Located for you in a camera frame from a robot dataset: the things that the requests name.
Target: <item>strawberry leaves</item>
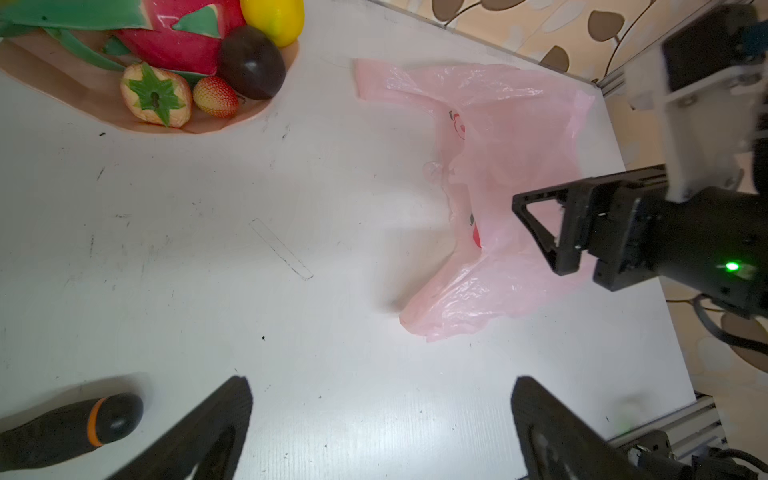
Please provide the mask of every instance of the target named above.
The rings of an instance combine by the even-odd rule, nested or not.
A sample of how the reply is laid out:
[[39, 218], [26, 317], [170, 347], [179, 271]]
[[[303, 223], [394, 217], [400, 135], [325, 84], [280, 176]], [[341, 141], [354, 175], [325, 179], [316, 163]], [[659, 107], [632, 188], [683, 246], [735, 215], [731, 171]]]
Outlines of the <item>strawberry leaves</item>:
[[152, 67], [141, 64], [141, 80], [129, 80], [128, 87], [139, 96], [141, 110], [153, 110], [163, 122], [170, 127], [170, 111], [185, 107], [184, 103], [174, 93], [172, 80], [157, 78]]

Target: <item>screw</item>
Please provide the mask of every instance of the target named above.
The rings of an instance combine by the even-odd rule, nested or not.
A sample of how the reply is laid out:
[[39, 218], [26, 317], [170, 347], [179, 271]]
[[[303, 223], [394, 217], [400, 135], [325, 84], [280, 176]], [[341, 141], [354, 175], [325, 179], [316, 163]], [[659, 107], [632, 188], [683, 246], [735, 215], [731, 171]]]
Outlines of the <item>screw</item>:
[[697, 101], [699, 101], [699, 98], [696, 96], [696, 94], [690, 94], [678, 100], [677, 106], [680, 108], [685, 108], [695, 104]]
[[763, 76], [759, 73], [738, 76], [739, 85], [743, 85], [745, 87], [748, 87], [749, 85], [754, 85], [762, 79], [763, 79]]

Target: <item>pink plastic bag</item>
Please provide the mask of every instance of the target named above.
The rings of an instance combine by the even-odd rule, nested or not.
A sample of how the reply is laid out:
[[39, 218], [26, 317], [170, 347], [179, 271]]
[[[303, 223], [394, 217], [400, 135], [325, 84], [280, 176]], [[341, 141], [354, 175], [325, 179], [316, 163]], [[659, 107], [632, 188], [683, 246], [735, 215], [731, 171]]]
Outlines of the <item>pink plastic bag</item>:
[[[552, 74], [507, 65], [460, 65], [403, 71], [356, 62], [363, 100], [427, 110], [435, 118], [439, 162], [425, 175], [442, 183], [456, 247], [409, 301], [400, 323], [433, 341], [475, 333], [491, 319], [524, 316], [589, 277], [557, 276], [511, 211], [516, 193], [581, 178], [575, 138], [594, 100]], [[531, 212], [558, 232], [557, 205]]]

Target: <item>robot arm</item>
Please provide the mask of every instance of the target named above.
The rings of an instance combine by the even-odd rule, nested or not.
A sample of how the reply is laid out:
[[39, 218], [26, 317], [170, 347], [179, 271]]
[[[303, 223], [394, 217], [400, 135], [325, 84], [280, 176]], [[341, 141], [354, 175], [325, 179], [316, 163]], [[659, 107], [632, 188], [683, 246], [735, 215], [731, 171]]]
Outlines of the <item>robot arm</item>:
[[[660, 118], [667, 163], [515, 195], [512, 211], [553, 271], [575, 272], [588, 251], [593, 280], [611, 291], [665, 275], [739, 316], [768, 316], [765, 35], [753, 7], [725, 5], [627, 64], [630, 102]], [[733, 156], [756, 125], [762, 194], [739, 193]], [[528, 211], [546, 200], [564, 207], [559, 238]]]

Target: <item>red strawberry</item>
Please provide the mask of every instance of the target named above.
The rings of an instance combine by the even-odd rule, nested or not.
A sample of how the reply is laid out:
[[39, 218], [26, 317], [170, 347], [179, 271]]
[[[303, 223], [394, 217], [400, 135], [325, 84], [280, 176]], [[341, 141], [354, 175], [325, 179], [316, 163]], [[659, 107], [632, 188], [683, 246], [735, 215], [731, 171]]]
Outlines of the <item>red strawberry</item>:
[[205, 77], [192, 92], [194, 103], [202, 111], [218, 118], [231, 118], [237, 113], [235, 90], [219, 77]]

